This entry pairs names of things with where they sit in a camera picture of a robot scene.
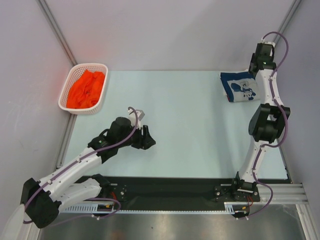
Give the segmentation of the blue t shirt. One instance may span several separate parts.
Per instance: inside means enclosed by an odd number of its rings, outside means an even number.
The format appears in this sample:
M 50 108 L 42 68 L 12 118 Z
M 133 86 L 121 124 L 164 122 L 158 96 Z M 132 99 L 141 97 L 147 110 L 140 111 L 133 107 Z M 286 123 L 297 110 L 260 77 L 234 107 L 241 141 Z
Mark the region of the blue t shirt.
M 259 87 L 251 73 L 221 72 L 220 80 L 229 102 L 260 100 Z

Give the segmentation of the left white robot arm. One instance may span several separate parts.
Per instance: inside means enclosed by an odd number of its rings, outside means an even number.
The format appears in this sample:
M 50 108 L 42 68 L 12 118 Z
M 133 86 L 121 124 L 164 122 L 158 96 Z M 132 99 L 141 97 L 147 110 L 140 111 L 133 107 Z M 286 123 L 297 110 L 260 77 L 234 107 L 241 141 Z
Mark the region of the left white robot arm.
M 76 181 L 115 156 L 120 148 L 147 150 L 155 144 L 147 125 L 139 126 L 137 120 L 117 117 L 110 128 L 93 138 L 73 161 L 40 180 L 30 178 L 23 184 L 20 200 L 24 206 L 23 224 L 34 223 L 42 229 L 69 206 L 87 199 L 107 199 L 110 187 L 100 174 L 84 183 Z

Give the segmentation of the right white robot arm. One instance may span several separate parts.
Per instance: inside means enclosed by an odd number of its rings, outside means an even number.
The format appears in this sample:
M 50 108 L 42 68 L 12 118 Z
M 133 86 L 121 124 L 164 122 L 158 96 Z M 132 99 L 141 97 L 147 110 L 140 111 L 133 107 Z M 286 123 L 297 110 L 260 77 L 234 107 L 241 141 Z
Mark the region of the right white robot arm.
M 277 148 L 275 140 L 288 134 L 291 114 L 279 95 L 277 64 L 274 62 L 275 43 L 261 41 L 252 54 L 249 72 L 254 76 L 260 92 L 260 105 L 252 116 L 248 133 L 251 136 L 244 164 L 232 180 L 231 196 L 242 201 L 257 193 L 258 172 L 269 148 Z

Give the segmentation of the orange t shirt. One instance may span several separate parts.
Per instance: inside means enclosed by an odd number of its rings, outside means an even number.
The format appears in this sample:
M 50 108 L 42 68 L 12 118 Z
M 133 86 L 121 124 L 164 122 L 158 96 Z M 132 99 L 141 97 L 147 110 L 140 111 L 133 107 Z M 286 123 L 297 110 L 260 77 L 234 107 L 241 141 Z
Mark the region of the orange t shirt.
M 103 72 L 90 72 L 86 69 L 70 88 L 66 107 L 70 109 L 93 107 L 100 99 L 104 82 L 105 74 Z

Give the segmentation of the white plastic laundry basket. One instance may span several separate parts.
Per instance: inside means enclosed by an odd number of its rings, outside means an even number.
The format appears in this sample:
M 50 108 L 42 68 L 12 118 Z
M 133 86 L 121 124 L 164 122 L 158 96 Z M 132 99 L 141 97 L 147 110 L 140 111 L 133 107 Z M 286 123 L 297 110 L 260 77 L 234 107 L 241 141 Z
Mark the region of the white plastic laundry basket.
M 90 108 L 83 108 L 83 109 L 67 108 L 67 99 L 68 99 L 70 88 L 82 76 L 85 70 L 88 70 L 92 73 L 103 72 L 105 74 L 104 84 L 102 87 L 100 98 L 97 104 Z M 104 100 L 106 89 L 107 89 L 107 81 L 108 81 L 107 76 L 108 76 L 108 67 L 101 63 L 81 63 L 72 67 L 67 75 L 62 91 L 60 93 L 60 97 L 58 100 L 59 107 L 62 110 L 70 112 L 71 114 L 74 114 L 74 115 L 93 115 L 98 113 L 102 108 L 103 100 Z

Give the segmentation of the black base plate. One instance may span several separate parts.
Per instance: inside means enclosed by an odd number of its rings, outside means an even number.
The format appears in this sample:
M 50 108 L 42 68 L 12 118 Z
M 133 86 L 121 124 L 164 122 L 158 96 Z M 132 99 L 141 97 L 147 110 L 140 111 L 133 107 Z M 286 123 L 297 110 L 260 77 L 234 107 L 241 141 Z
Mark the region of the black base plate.
M 220 211 L 225 202 L 247 202 L 230 178 L 116 177 L 95 174 L 101 198 L 116 197 L 123 211 Z

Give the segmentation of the right corner aluminium post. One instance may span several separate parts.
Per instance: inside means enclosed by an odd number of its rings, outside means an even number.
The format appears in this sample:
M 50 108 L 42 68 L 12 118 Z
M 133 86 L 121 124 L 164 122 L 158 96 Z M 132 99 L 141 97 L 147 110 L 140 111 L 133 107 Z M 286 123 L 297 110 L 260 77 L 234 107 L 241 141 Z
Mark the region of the right corner aluminium post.
M 277 29 L 278 33 L 285 36 L 287 29 L 289 28 L 292 20 L 294 19 L 294 17 L 298 13 L 298 11 L 301 8 L 303 3 L 304 3 L 304 0 L 294 0 L 292 2 L 287 13 L 284 16 L 283 21 L 281 22 L 279 28 Z

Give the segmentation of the corner aluminium post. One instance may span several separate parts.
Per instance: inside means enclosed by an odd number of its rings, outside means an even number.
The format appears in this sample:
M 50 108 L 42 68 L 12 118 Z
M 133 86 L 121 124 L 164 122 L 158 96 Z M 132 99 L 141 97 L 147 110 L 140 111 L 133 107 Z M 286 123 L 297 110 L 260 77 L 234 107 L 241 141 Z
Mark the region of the corner aluminium post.
M 77 65 L 77 60 L 50 8 L 46 0 L 36 0 L 36 3 L 38 4 L 42 14 L 44 15 L 51 31 L 55 35 L 58 43 L 60 44 L 63 52 L 65 53 L 67 59 L 72 64 L 72 66 Z
M 292 20 L 294 19 L 294 17 L 298 13 L 298 11 L 301 8 L 303 3 L 304 3 L 304 0 L 294 0 L 292 2 L 287 13 L 284 16 L 283 21 L 281 22 L 279 28 L 277 29 L 278 33 L 285 36 L 287 29 L 289 28 Z

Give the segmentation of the aluminium extrusion rail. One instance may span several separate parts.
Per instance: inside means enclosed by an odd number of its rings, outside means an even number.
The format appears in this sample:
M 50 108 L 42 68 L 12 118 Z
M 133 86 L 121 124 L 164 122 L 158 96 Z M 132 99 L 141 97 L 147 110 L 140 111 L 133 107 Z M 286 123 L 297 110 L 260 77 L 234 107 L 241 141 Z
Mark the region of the aluminium extrusion rail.
M 191 200 L 169 199 L 167 203 L 164 200 L 160 201 L 160 206 L 155 206 L 156 201 L 151 199 L 141 200 L 142 207 L 130 206 L 125 207 L 121 203 L 120 210 L 107 209 L 107 202 L 85 201 L 73 206 L 70 206 L 62 211 L 63 214 L 83 214 L 83 215 L 97 215 L 103 216 L 110 213 L 117 214 L 217 214 L 217 215 L 234 215 L 237 213 L 248 214 L 249 209 L 253 207 L 264 207 L 271 205 L 307 205 L 309 202 L 305 190 L 301 184 L 271 184 L 270 189 L 259 185 L 259 200 L 254 200 L 253 205 L 248 207 L 248 202 L 228 200 L 226 196 L 222 198 L 221 202 L 205 203 L 202 198 L 193 198 Z

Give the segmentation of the left corner aluminium post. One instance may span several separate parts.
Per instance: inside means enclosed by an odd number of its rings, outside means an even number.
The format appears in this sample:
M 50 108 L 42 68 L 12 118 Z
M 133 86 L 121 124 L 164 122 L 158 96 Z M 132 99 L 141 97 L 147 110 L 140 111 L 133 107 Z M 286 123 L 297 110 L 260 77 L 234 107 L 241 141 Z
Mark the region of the left corner aluminium post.
M 46 0 L 36 0 L 36 3 L 38 4 L 42 14 L 44 15 L 51 31 L 55 35 L 58 43 L 60 44 L 63 52 L 65 53 L 67 59 L 72 64 L 72 66 L 77 65 L 77 60 L 50 8 Z

